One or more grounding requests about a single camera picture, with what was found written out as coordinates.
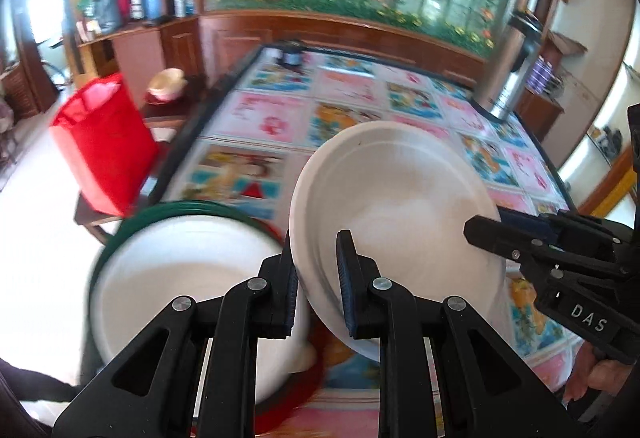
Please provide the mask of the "right human hand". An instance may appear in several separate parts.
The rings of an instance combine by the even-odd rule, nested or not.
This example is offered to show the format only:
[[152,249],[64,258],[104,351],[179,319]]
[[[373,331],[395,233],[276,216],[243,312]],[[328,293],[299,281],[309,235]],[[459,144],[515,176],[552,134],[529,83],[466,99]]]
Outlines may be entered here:
[[589,388],[616,397],[631,371],[632,366],[627,366],[622,362],[608,359],[599,360],[596,356],[596,348],[588,342],[583,342],[577,352],[570,377],[565,384],[563,401],[578,400],[586,394]]

